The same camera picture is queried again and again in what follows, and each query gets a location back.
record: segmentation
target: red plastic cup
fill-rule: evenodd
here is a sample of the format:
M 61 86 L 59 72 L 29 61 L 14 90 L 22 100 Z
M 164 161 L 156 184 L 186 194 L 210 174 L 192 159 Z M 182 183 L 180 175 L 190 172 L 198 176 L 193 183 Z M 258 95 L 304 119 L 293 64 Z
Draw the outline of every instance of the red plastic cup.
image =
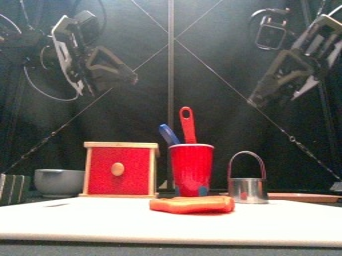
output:
M 210 190 L 214 146 L 177 144 L 170 147 L 178 196 L 206 196 Z

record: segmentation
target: stainless steel cup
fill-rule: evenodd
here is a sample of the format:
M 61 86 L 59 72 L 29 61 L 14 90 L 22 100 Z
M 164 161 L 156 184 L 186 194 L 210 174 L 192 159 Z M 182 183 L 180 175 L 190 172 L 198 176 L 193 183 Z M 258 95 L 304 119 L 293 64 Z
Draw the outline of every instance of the stainless steel cup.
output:
M 232 178 L 233 160 L 241 154 L 249 154 L 257 158 L 261 165 L 261 178 Z M 237 153 L 229 163 L 229 195 L 237 203 L 268 204 L 269 195 L 266 187 L 266 170 L 261 157 L 252 151 Z

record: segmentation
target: black backdrop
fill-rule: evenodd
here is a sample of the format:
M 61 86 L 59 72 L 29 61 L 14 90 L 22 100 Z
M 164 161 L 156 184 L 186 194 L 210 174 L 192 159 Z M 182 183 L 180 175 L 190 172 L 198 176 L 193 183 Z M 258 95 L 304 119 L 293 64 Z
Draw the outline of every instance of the black backdrop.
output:
M 116 89 L 83 111 L 95 100 L 93 96 L 85 95 L 75 101 L 61 102 L 45 96 L 30 85 L 23 65 L 21 62 L 14 63 L 13 58 L 22 59 L 33 55 L 37 49 L 3 49 L 2 171 L 7 171 L 23 154 L 67 123 L 45 146 L 9 173 L 33 175 L 38 168 L 85 169 L 85 141 L 157 142 L 162 153 L 158 160 L 158 181 L 162 184 L 169 170 L 168 145 L 158 133 L 160 125 L 168 123 L 170 117 L 170 59 L 166 47 L 169 1 L 102 2 L 106 15 L 101 1 L 26 1 L 31 25 L 49 34 L 62 15 L 73 16 L 82 10 L 90 10 L 99 17 L 101 23 L 108 24 L 97 44 L 112 49 L 137 70 L 140 82 L 137 85 L 110 85 Z M 308 2 L 313 18 L 320 1 Z M 26 19 L 19 1 L 3 0 L 0 3 L 0 13 L 25 30 Z M 289 1 L 293 10 L 291 29 L 297 34 L 307 28 L 304 3 L 307 1 Z M 280 127 L 246 103 L 279 54 L 277 51 L 264 51 L 254 46 L 249 36 L 249 19 L 264 8 L 285 6 L 287 1 L 176 0 L 176 119 L 172 125 L 184 139 L 178 111 L 182 106 L 190 106 L 196 112 L 198 141 L 216 146 L 216 189 L 226 189 L 228 163 L 242 150 L 254 151 L 264 158 L 272 190 L 328 190 L 336 181 L 317 161 L 289 141 Z M 75 92 L 62 72 L 45 70 L 39 64 L 33 66 L 35 68 L 29 68 L 29 73 L 37 87 L 54 97 L 74 98 Z M 340 66 L 339 60 L 325 87 L 333 133 L 327 129 L 327 108 L 323 107 L 323 90 L 319 87 L 285 107 L 274 106 L 268 110 L 272 120 L 296 136 L 339 175 Z M 238 159 L 234 167 L 236 176 L 260 176 L 254 159 Z

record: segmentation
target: table surface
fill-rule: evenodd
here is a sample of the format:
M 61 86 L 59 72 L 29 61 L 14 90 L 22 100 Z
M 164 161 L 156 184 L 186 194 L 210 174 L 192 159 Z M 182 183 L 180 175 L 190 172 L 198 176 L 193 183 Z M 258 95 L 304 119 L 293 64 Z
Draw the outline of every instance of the table surface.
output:
M 342 247 L 342 208 L 270 200 L 230 214 L 152 211 L 150 199 L 77 197 L 0 208 L 2 240 Z

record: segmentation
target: metal pole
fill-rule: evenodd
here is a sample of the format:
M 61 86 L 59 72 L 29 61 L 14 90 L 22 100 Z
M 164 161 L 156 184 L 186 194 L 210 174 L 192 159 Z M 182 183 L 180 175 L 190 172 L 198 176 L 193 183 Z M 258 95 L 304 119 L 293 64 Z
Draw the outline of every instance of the metal pole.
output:
M 169 0 L 169 102 L 168 102 L 168 123 L 172 129 L 174 129 L 174 100 L 176 100 L 176 85 L 174 85 L 174 73 L 176 73 L 176 2 Z M 168 189 L 174 188 L 173 171 L 168 168 Z

